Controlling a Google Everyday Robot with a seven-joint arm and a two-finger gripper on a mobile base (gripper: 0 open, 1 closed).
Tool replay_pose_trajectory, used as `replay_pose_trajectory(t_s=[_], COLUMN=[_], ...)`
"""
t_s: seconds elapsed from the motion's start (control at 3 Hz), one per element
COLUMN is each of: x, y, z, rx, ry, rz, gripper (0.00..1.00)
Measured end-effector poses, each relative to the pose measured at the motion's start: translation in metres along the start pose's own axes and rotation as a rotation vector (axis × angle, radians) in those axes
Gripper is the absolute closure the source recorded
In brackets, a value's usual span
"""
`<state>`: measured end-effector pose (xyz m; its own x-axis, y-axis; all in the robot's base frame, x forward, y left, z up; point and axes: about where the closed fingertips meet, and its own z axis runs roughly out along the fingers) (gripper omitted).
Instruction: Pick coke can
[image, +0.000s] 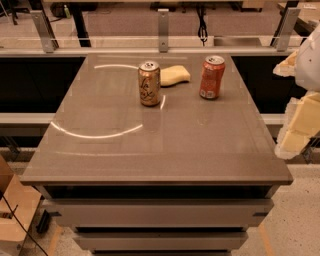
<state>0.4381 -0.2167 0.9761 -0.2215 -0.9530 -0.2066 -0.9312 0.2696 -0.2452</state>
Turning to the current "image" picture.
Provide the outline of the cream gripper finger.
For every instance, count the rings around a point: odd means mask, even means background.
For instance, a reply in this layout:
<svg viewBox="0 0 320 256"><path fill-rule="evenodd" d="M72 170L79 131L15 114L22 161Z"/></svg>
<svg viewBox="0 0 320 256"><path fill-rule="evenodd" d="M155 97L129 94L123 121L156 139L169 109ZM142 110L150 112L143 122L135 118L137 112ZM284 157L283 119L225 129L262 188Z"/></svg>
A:
<svg viewBox="0 0 320 256"><path fill-rule="evenodd" d="M320 132L320 93L307 92L301 99L291 98L286 106L275 154L281 159L299 155Z"/></svg>
<svg viewBox="0 0 320 256"><path fill-rule="evenodd" d="M282 77L295 76L295 63L298 51L291 53L273 69L273 73Z"/></svg>

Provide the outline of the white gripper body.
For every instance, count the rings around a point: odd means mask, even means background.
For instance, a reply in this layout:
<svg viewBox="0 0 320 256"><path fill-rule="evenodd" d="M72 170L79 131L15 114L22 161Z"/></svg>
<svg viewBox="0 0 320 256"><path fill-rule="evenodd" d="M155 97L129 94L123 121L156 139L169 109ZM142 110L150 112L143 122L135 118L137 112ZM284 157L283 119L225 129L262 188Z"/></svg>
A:
<svg viewBox="0 0 320 256"><path fill-rule="evenodd" d="M298 50L295 81L306 90L320 91L320 24Z"/></svg>

